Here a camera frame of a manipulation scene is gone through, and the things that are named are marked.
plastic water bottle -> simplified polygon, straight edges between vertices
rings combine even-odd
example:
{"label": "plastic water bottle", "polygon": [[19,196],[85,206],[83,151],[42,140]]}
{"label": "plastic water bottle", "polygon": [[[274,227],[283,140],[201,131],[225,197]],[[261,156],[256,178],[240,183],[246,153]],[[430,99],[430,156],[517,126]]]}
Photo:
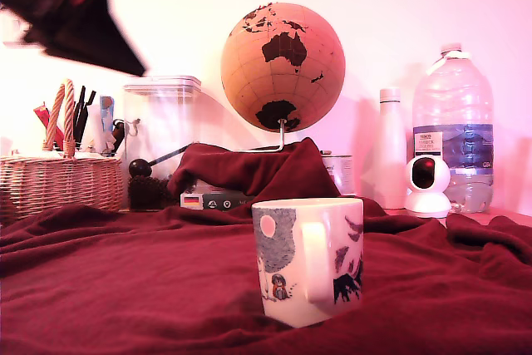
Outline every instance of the plastic water bottle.
{"label": "plastic water bottle", "polygon": [[451,212],[481,212],[493,196],[493,94],[460,43],[441,48],[414,95],[415,155],[443,155]]}
{"label": "plastic water bottle", "polygon": [[381,113],[375,137],[373,199],[385,210],[405,208],[406,132],[398,88],[381,89]]}

wicker basket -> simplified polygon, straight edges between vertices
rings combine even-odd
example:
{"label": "wicker basket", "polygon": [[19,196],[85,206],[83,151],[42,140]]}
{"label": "wicker basket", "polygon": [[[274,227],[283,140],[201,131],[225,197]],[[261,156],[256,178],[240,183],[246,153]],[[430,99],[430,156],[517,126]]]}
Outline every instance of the wicker basket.
{"label": "wicker basket", "polygon": [[[52,151],[57,117],[65,105],[64,153]],[[77,153],[73,139],[74,87],[61,84],[38,157],[0,158],[0,223],[10,224],[29,215],[66,204],[118,210],[124,195],[120,160]]]}

red fabric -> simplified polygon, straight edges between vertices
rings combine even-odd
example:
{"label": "red fabric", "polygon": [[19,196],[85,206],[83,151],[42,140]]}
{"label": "red fabric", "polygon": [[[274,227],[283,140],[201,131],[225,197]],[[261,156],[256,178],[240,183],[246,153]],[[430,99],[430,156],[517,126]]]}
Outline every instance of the red fabric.
{"label": "red fabric", "polygon": [[[311,140],[268,155],[193,145],[172,190],[190,174],[258,200],[337,195]],[[249,205],[44,212],[2,230],[0,348],[532,353],[532,229],[504,217],[481,226],[452,215],[447,224],[385,215],[365,200],[362,308],[294,329],[263,314]]]}

cork globe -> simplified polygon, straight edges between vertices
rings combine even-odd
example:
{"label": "cork globe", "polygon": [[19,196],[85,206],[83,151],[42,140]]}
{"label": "cork globe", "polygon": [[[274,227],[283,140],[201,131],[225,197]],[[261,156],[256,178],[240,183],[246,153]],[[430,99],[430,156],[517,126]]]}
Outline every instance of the cork globe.
{"label": "cork globe", "polygon": [[345,77],[342,44],[312,10],[270,3],[242,18],[225,43],[222,83],[231,106],[266,131],[299,131],[333,108]]}

white camera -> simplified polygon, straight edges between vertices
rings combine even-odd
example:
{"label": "white camera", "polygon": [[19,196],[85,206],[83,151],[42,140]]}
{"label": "white camera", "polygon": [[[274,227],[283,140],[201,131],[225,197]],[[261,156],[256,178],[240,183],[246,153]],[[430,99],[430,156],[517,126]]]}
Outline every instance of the white camera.
{"label": "white camera", "polygon": [[419,155],[406,165],[406,181],[411,193],[405,208],[422,218],[445,218],[451,203],[443,191],[451,181],[449,167],[440,156]]}

